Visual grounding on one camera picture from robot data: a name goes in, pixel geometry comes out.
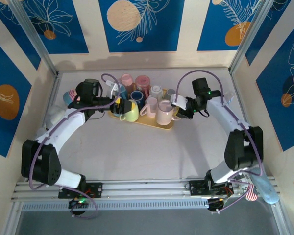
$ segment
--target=yellow mug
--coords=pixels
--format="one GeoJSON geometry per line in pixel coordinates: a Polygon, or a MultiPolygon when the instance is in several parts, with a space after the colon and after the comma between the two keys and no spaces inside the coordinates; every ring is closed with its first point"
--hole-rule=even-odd
{"type": "Polygon", "coordinates": [[[119,119],[120,119],[121,121],[126,120],[126,121],[130,121],[130,122],[134,122],[134,121],[136,121],[136,120],[138,119],[138,116],[139,116],[138,105],[137,105],[137,103],[136,103],[134,100],[132,100],[132,99],[129,99],[129,101],[132,102],[132,110],[129,111],[129,112],[127,112],[127,113],[125,113],[125,114],[121,114],[121,115],[119,116],[119,119]]]}

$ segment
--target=light pink mug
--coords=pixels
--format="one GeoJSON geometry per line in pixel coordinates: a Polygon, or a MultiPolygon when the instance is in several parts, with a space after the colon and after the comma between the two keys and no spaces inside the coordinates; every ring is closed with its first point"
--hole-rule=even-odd
{"type": "Polygon", "coordinates": [[[157,103],[158,103],[158,100],[156,98],[149,97],[146,100],[145,106],[139,112],[140,115],[143,116],[143,115],[147,114],[148,117],[154,118],[156,116],[157,103]]]}
{"type": "Polygon", "coordinates": [[[174,108],[168,100],[162,100],[158,103],[156,111],[156,122],[159,125],[166,126],[171,121],[179,120],[178,117],[174,115],[174,108]]]}

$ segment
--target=wooden tray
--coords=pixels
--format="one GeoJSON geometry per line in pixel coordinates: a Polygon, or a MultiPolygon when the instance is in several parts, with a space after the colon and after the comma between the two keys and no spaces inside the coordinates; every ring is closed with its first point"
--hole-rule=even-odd
{"type": "MultiPolygon", "coordinates": [[[[166,93],[166,91],[167,91],[167,89],[163,89],[163,95],[166,93]]],[[[109,111],[108,114],[110,117],[120,120],[119,117],[113,115],[113,113],[111,111],[109,111]]],[[[147,115],[141,116],[139,114],[138,119],[134,123],[138,123],[138,124],[145,125],[145,126],[152,126],[152,127],[163,129],[163,130],[171,130],[173,127],[174,121],[171,121],[166,126],[162,126],[156,122],[155,117],[148,117],[147,115]]]]}

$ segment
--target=vent grille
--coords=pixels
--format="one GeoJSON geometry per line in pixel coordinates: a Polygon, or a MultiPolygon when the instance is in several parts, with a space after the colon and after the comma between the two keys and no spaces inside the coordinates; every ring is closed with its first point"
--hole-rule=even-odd
{"type": "MultiPolygon", "coordinates": [[[[23,212],[37,211],[67,211],[69,202],[27,202],[23,205],[23,212]]],[[[158,210],[158,209],[199,209],[208,208],[207,199],[170,199],[170,200],[107,200],[97,201],[98,210],[158,210]]],[[[75,209],[75,211],[94,210],[92,203],[75,209]]]]}

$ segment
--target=gray floor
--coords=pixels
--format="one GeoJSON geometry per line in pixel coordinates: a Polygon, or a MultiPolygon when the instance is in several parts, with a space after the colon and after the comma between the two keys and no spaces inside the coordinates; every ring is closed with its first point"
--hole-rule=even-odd
{"type": "Polygon", "coordinates": [[[276,235],[271,207],[242,200],[220,215],[206,209],[100,211],[92,220],[70,213],[23,212],[17,235],[276,235]]]}

